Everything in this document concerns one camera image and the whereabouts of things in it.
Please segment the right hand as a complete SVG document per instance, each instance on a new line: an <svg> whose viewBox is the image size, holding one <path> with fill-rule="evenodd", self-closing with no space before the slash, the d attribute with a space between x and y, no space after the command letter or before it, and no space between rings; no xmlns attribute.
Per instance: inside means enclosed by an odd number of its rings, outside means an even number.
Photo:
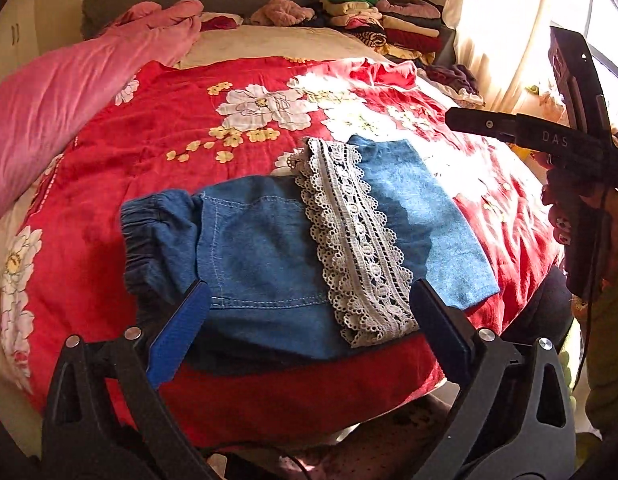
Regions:
<svg viewBox="0 0 618 480"><path fill-rule="evenodd" d="M572 197L577 197L592 208L598 208L602 203L604 188L600 184L578 180L568 172L554 169L551 156L541 152L533 154L534 160L546 170L546 183L542 188L542 203L550 206L548 221L553 227L554 238L564 246L569 246L574 239L574 228L571 218L558 197L558 192L564 191ZM618 190L608 191L605 200L605 210L612 217L610 230L610 247L606 261L602 263L604 280L609 284L618 281Z"/></svg>

